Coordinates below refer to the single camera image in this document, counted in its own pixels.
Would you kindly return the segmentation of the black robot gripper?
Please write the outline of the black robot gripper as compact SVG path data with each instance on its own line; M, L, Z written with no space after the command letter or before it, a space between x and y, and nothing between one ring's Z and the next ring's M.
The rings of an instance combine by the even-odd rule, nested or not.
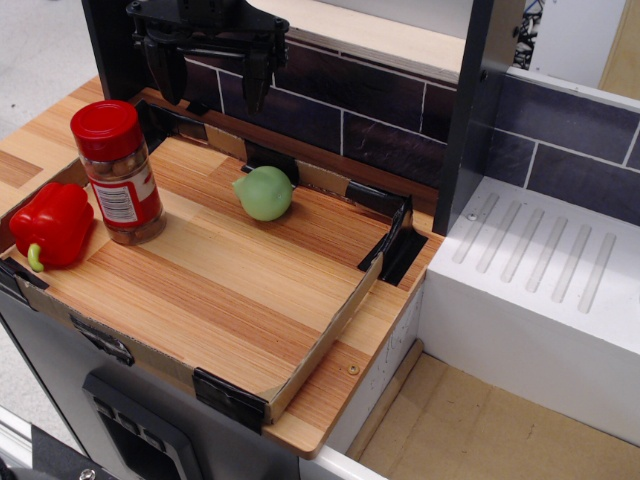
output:
M287 64L289 22L247 1L133 1L126 13L134 20L134 43L172 105L186 90L185 56L243 61L249 115L263 110L272 73Z

